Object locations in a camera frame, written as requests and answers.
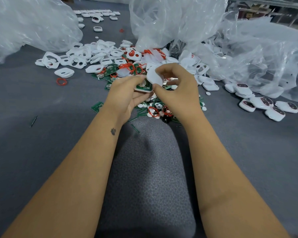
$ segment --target person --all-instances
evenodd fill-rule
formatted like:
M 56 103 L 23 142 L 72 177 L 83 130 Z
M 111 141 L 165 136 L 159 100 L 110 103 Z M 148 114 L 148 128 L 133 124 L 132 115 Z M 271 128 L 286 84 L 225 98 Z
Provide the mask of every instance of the person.
M 174 91 L 159 85 L 153 89 L 187 133 L 207 237 L 289 237 L 203 115 L 194 76 L 175 63 L 164 64 L 156 72 L 178 78 L 168 83 L 178 85 Z M 94 237 L 120 129 L 132 109 L 152 95 L 134 91 L 144 78 L 113 82 L 100 112 L 3 238 Z

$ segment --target person's right hand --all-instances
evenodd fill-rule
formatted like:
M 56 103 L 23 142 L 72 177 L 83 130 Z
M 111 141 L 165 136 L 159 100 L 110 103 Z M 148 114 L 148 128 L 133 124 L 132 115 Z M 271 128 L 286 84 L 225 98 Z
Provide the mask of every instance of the person's right hand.
M 203 113 L 198 86 L 192 74 L 176 63 L 164 64 L 156 69 L 156 73 L 163 75 L 164 78 L 178 78 L 167 83 L 167 85 L 178 85 L 174 91 L 167 91 L 158 84 L 154 84 L 153 89 L 182 124 Z

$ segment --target tattoo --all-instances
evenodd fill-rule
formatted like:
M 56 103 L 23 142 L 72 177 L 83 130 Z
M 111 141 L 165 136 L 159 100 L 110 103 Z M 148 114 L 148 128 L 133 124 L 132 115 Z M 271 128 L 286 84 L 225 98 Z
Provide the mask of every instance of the tattoo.
M 115 135 L 116 130 L 114 128 L 111 129 L 111 134 Z

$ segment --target forearm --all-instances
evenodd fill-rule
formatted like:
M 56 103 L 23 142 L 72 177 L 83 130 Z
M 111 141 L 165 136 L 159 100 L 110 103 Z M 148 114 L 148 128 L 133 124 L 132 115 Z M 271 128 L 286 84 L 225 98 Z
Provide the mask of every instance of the forearm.
M 209 238 L 289 237 L 230 157 L 203 114 L 184 125 L 196 192 Z
M 94 237 L 120 128 L 100 111 L 3 237 Z

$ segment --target translucent plastic sheet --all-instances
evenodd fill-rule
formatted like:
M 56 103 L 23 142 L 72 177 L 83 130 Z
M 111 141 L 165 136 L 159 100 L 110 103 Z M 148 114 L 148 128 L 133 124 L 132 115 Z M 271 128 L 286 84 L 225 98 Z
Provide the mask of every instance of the translucent plastic sheet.
M 223 59 L 199 44 L 194 54 L 210 66 L 211 78 L 247 83 L 262 95 L 298 101 L 298 30 L 266 17 L 237 21 L 228 14 L 209 40 L 229 56 Z
M 217 31 L 226 4 L 227 0 L 130 0 L 136 49 L 164 47 L 172 40 L 174 46 L 182 41 L 195 47 Z
M 60 0 L 0 0 L 0 63 L 24 44 L 65 52 L 82 37 L 77 16 Z

